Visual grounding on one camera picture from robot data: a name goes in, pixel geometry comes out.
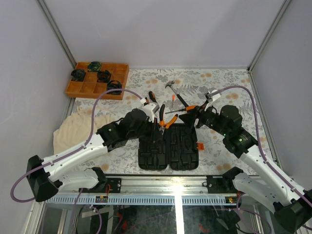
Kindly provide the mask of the orange handled long-nose pliers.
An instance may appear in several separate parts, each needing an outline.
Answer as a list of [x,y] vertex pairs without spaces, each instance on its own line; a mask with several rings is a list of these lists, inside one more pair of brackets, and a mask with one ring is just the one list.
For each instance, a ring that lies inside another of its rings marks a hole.
[[194,109],[195,107],[196,107],[196,105],[192,105],[192,106],[188,106],[188,107],[185,107],[185,108],[182,108],[179,110],[174,110],[174,111],[170,111],[170,112],[166,112],[166,113],[170,114],[170,113],[176,113],[176,112],[188,112],[188,111]]

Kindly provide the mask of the dark rolled fabric band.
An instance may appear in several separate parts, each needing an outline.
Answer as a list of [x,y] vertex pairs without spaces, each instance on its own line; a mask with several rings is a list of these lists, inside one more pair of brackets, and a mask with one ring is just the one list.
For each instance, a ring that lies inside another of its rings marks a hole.
[[111,90],[108,94],[111,95],[120,95],[122,84],[118,80],[111,80],[107,83],[107,91]]

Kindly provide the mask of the large black orange screwdriver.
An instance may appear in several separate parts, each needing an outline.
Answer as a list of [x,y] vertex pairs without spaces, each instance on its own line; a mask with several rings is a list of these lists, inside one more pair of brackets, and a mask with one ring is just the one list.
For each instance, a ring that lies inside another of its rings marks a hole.
[[150,99],[151,103],[158,104],[158,102],[156,100],[156,96],[152,91],[149,91],[148,95],[149,95],[149,99]]

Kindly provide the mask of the dark rolled band centre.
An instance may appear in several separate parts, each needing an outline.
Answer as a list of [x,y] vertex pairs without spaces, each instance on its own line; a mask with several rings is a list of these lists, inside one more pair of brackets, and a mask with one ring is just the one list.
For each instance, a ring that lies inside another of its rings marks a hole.
[[111,79],[111,73],[108,70],[97,72],[97,82],[108,83]]

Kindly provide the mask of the steel claw hammer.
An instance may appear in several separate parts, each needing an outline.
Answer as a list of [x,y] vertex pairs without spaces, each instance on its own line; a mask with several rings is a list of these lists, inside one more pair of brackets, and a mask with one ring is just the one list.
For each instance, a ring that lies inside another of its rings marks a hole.
[[189,105],[186,103],[186,101],[181,97],[181,95],[177,92],[177,90],[173,87],[173,84],[175,84],[174,81],[169,81],[165,88],[169,87],[173,91],[173,93],[176,95],[176,97],[181,101],[184,107],[188,107]]

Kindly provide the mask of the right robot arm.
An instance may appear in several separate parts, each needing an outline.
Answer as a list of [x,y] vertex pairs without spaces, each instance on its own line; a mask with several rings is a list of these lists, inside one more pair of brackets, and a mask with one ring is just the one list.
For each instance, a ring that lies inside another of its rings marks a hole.
[[225,105],[217,113],[196,106],[178,118],[188,127],[205,125],[221,134],[225,148],[249,165],[262,179],[259,183],[241,169],[228,170],[222,180],[223,189],[243,192],[271,211],[286,231],[294,233],[312,217],[312,192],[296,183],[266,156],[260,143],[242,127],[242,116],[233,105]]

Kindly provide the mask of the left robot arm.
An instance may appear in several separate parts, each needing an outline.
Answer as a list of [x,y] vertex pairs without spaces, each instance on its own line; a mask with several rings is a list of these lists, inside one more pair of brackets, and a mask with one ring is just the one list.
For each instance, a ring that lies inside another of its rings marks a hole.
[[154,111],[136,108],[120,120],[99,128],[86,142],[43,159],[38,155],[31,157],[27,165],[27,180],[35,201],[46,201],[60,191],[103,193],[107,178],[101,168],[76,172],[72,169],[125,146],[131,139],[149,137],[154,118]]

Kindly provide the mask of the black plastic tool case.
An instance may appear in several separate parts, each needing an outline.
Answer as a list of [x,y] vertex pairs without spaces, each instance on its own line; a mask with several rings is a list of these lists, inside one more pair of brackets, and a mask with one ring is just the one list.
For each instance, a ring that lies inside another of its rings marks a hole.
[[139,139],[138,165],[150,171],[161,171],[167,167],[175,171],[194,170],[199,165],[199,151],[202,149],[203,144],[198,142],[194,127],[175,123],[156,142]]

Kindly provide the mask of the floral table cloth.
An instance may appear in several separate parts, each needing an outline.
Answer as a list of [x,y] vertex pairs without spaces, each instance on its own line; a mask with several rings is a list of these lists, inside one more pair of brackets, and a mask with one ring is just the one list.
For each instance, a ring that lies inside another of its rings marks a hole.
[[[234,105],[243,117],[242,125],[259,142],[268,157],[271,157],[268,140],[261,122],[259,112],[253,112],[249,92],[252,89],[249,76],[243,69],[132,69],[126,83],[127,92],[123,100],[101,100],[77,98],[72,107],[76,112],[93,106],[101,107],[115,113],[115,120],[139,106],[138,97],[145,97],[152,91],[159,104],[165,104],[165,120],[169,121],[175,113],[166,112],[181,109],[183,104],[175,98],[171,110],[171,99],[174,94],[171,88],[165,88],[169,81],[174,81],[173,87],[189,105],[201,105],[205,94],[211,90],[227,87],[221,98],[214,103],[220,110],[225,105]],[[222,136],[208,127],[196,131],[197,139],[204,145],[199,152],[199,165],[190,171],[175,171],[170,167],[160,171],[162,175],[221,175],[232,167],[238,167],[249,175],[255,172],[246,163],[229,153],[223,145]]]

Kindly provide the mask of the wooden compartment tray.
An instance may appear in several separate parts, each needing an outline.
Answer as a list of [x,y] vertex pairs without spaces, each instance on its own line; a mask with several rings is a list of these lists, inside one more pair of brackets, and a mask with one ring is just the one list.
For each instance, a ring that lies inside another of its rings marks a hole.
[[[107,83],[97,82],[97,72],[88,72],[87,66],[90,62],[79,62],[75,69],[83,69],[86,76],[83,82],[70,81],[66,88],[66,95],[71,98],[93,98],[107,91]],[[101,62],[101,71],[108,70],[111,73],[111,80],[118,80],[125,88],[129,74],[129,65],[123,63]]]

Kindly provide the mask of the cream cloth bag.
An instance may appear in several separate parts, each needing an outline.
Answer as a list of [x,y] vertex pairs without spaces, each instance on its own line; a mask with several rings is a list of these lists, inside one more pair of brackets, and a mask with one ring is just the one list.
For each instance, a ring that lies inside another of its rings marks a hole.
[[92,118],[92,108],[78,107],[77,111],[68,116],[61,126],[53,132],[54,154],[85,142],[90,133],[95,133],[102,126],[115,120],[115,113],[97,107]]

